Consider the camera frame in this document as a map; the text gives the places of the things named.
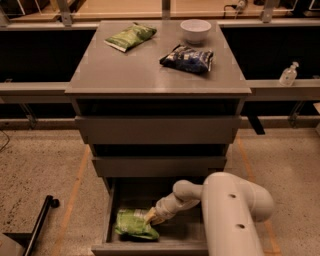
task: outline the cabinet top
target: cabinet top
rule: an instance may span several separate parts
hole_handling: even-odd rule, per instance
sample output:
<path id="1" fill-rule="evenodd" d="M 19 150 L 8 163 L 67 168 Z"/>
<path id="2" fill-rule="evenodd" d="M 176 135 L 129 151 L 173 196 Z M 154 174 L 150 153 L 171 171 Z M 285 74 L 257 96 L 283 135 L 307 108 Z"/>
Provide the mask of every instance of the cabinet top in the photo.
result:
<path id="1" fill-rule="evenodd" d="M 66 90 L 69 95 L 247 95 L 250 88 L 216 21 L 201 45 L 189 45 L 182 37 L 181 21 L 143 20 L 157 28 L 148 41 L 126 53 L 104 40 L 133 25 L 133 21 L 102 21 Z M 211 71 L 202 75 L 163 67 L 159 60 L 177 45 L 212 50 Z"/>

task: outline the blue snack bag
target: blue snack bag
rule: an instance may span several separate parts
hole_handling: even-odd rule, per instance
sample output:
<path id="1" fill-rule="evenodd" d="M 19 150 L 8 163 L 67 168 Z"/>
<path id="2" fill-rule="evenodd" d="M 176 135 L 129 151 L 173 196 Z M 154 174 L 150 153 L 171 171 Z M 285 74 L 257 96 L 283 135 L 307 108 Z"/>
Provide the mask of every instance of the blue snack bag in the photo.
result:
<path id="1" fill-rule="evenodd" d="M 191 73 L 205 73 L 211 70 L 212 51 L 196 51 L 188 46 L 178 45 L 160 64 Z"/>

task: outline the gray cabinet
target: gray cabinet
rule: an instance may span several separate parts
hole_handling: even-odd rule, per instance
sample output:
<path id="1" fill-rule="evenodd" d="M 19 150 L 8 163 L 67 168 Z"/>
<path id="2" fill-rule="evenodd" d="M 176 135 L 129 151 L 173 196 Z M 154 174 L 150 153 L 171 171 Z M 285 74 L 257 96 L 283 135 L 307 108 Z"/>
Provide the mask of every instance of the gray cabinet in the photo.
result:
<path id="1" fill-rule="evenodd" d="M 105 236 L 96 255 L 206 255 L 200 208 L 159 226 L 156 242 L 123 241 L 113 231 L 121 207 L 149 208 L 181 177 L 202 182 L 223 169 L 251 93 L 219 26 L 197 49 L 212 49 L 212 71 L 204 75 L 164 68 L 159 58 L 183 42 L 179 21 L 140 21 L 158 29 L 128 53 L 103 40 L 131 21 L 101 22 L 66 95 L 76 124 L 90 145 L 97 175 L 110 203 Z"/>

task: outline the drawer front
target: drawer front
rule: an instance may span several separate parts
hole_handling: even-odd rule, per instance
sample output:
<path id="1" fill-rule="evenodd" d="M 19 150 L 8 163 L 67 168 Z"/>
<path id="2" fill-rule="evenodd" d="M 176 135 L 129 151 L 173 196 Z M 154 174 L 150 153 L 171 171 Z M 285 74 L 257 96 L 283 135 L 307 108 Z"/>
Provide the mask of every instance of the drawer front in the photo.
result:
<path id="1" fill-rule="evenodd" d="M 175 241 L 175 243 L 105 243 L 91 248 L 95 256 L 209 256 L 206 242 Z"/>
<path id="2" fill-rule="evenodd" d="M 82 138 L 89 144 L 229 144 L 240 121 L 239 116 L 76 117 Z"/>
<path id="3" fill-rule="evenodd" d="M 199 157 L 95 157 L 99 177 L 207 176 L 210 169 L 222 169 L 224 156 Z"/>

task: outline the white bowl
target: white bowl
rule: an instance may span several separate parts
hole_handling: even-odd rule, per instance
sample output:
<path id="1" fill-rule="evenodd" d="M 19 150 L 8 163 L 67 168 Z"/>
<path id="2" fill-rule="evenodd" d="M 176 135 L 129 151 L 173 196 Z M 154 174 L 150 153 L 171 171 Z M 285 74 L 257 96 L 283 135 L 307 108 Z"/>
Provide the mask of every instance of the white bowl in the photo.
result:
<path id="1" fill-rule="evenodd" d="M 190 44 L 200 44 L 204 41 L 211 29 L 211 24 L 205 20 L 185 20 L 180 24 L 184 39 Z"/>

